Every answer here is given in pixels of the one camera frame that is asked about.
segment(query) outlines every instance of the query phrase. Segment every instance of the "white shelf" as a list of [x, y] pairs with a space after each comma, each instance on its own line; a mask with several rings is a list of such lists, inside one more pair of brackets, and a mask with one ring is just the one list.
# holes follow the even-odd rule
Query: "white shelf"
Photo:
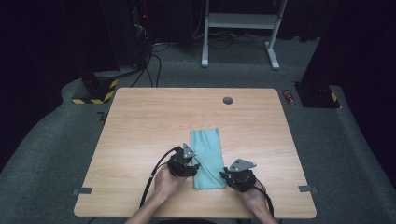
[[209, 13], [208, 27], [274, 29], [276, 15]]

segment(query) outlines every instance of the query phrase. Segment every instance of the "hand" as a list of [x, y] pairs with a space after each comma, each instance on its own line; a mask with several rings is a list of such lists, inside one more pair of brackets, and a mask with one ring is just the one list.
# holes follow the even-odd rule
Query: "hand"
[[187, 177], [172, 176], [168, 165], [165, 164], [155, 176], [155, 194], [166, 200], [177, 191], [178, 186], [186, 179]]
[[[254, 184], [255, 187], [265, 192], [265, 186], [259, 181]], [[276, 223], [276, 220], [268, 210], [267, 200], [264, 195], [257, 189], [250, 189], [246, 192], [239, 192], [239, 196], [243, 199], [245, 206], [256, 216], [261, 223]]]

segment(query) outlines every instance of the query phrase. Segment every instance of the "wooden table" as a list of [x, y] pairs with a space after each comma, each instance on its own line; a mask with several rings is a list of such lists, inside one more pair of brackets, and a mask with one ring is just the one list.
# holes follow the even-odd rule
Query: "wooden table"
[[[223, 103], [232, 97], [233, 103]], [[277, 218], [316, 215], [279, 96], [271, 89], [121, 88], [94, 152], [75, 214], [129, 217], [149, 175], [169, 149], [191, 143], [191, 130], [219, 128], [225, 166], [257, 163]], [[151, 185], [148, 197], [154, 191]], [[156, 217], [253, 217], [233, 189], [197, 190], [189, 178]]]

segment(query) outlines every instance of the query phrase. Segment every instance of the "towel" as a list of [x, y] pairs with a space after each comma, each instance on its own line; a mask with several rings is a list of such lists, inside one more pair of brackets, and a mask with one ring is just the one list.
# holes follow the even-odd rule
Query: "towel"
[[195, 189], [224, 189], [226, 182], [219, 172], [223, 171], [219, 129], [191, 131], [191, 148], [197, 155], [192, 164], [201, 163], [193, 178]]

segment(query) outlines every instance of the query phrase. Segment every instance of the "dark background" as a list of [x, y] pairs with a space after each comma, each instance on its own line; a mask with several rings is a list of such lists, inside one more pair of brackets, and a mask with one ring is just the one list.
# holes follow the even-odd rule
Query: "dark background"
[[[158, 11], [158, 6], [165, 7], [161, 7], [163, 14], [152, 14], [154, 27], [159, 21], [177, 21], [177, 12], [180, 12], [180, 17], [188, 16], [188, 19], [179, 26], [188, 27], [188, 32], [174, 23], [171, 23], [174, 30], [167, 31], [174, 35], [172, 38], [189, 42], [188, 34], [192, 34], [199, 23], [202, 2], [157, 1], [157, 5], [156, 1], [151, 1], [154, 3], [151, 5], [152, 11]], [[256, 11], [258, 6], [268, 2], [272, 1], [242, 3], [227, 0], [221, 11], [244, 7], [244, 10], [261, 13]], [[396, 83], [396, 6], [394, 1], [387, 0], [343, 0], [338, 3], [327, 26], [336, 4], [335, 0], [289, 0], [278, 37], [291, 39], [299, 36], [303, 41], [322, 37], [308, 66], [307, 75], [313, 80], [310, 84], [335, 84], [342, 87], [367, 143], [393, 186], [396, 186], [396, 168], [393, 165], [396, 162], [396, 144], [393, 141], [396, 129], [396, 119], [393, 117], [396, 114], [393, 102]], [[220, 9], [221, 1], [212, 1], [212, 5], [214, 10]], [[114, 64], [103, 63], [111, 62], [114, 53], [111, 52], [108, 40], [111, 37], [99, 6], [100, 1], [97, 0], [84, 1], [84, 5], [71, 1], [67, 6], [63, 6], [62, 1], [50, 0], [1, 1], [2, 169], [23, 137], [61, 104], [62, 87], [81, 77], [75, 57], [70, 54], [64, 40], [66, 24], [70, 24], [67, 19], [70, 17], [67, 16], [81, 21], [81, 24], [88, 24], [86, 35], [79, 35], [76, 41], [77, 49], [83, 51], [82, 58], [87, 67], [91, 70], [96, 65], [103, 66], [98, 70], [114, 68]], [[86, 17], [73, 17], [77, 14], [68, 14], [71, 13], [70, 8], [86, 8], [83, 11]], [[166, 35], [164, 30], [158, 30], [158, 33]], [[95, 46], [101, 46], [102, 51], [95, 52], [96, 60], [89, 61], [87, 58], [92, 58], [87, 55], [99, 49]]]

